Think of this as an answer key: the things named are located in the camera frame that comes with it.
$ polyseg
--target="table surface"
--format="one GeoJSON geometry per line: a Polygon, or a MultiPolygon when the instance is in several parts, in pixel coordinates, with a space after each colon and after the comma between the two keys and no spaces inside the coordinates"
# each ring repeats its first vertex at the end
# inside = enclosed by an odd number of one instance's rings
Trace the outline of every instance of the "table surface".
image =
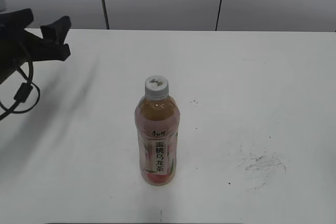
{"type": "MultiPolygon", "coordinates": [[[[66,62],[34,65],[39,105],[0,123],[0,223],[336,223],[335,33],[71,30],[67,42],[66,62]],[[133,114],[153,74],[181,111],[162,187],[140,176],[133,114]]],[[[1,85],[4,103],[20,83],[1,85]]]]}

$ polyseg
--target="black cable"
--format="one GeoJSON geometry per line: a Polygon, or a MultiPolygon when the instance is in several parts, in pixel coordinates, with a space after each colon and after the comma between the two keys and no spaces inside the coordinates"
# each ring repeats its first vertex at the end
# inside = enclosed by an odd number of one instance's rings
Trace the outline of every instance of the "black cable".
{"type": "MultiPolygon", "coordinates": [[[[26,81],[28,81],[28,77],[26,76],[26,74],[23,72],[23,70],[22,70],[20,67],[17,67],[17,68],[15,68],[15,69],[16,69],[16,71],[19,72],[19,74],[21,74],[21,76],[22,76],[26,81]]],[[[40,88],[39,88],[35,83],[32,82],[32,85],[35,87],[35,89],[36,89],[36,91],[37,91],[37,98],[36,98],[36,101],[35,101],[34,105],[31,106],[29,109],[26,109],[26,110],[13,111],[12,114],[24,114],[24,113],[27,113],[27,112],[29,112],[30,110],[32,110],[32,109],[38,104],[38,102],[39,102],[39,100],[40,100],[40,97],[41,97],[41,90],[40,90],[40,88]]],[[[0,108],[2,108],[4,111],[9,110],[8,108],[6,108],[6,107],[1,103],[1,101],[0,101],[0,108]]]]}
{"type": "Polygon", "coordinates": [[[222,7],[222,0],[219,1],[219,8],[218,8],[217,22],[216,22],[216,29],[215,29],[215,31],[217,31],[217,27],[218,27],[218,21],[219,21],[219,15],[220,15],[221,7],[222,7]]]}
{"type": "MultiPolygon", "coordinates": [[[[32,85],[33,74],[34,74],[33,60],[31,59],[31,56],[30,56],[28,50],[26,49],[26,47],[23,45],[23,43],[20,40],[18,40],[17,38],[15,38],[15,39],[16,39],[17,43],[20,45],[22,51],[24,52],[25,58],[27,59],[27,62],[28,62],[29,73],[28,73],[28,77],[27,77],[27,80],[26,80],[27,84],[32,85]]],[[[14,113],[15,109],[20,105],[20,103],[21,103],[21,100],[18,99],[14,102],[14,104],[10,108],[6,109],[5,112],[0,115],[0,121],[2,119],[6,118],[7,116],[9,116],[10,114],[14,113]]]]}

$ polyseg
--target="oolong tea bottle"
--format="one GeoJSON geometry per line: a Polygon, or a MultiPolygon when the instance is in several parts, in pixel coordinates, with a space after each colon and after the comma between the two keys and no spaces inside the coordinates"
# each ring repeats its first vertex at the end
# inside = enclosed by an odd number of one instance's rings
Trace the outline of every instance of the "oolong tea bottle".
{"type": "Polygon", "coordinates": [[[167,184],[175,175],[179,122],[180,111],[169,96],[167,79],[149,77],[145,82],[145,96],[135,109],[135,125],[141,175],[151,185],[167,184]]]}

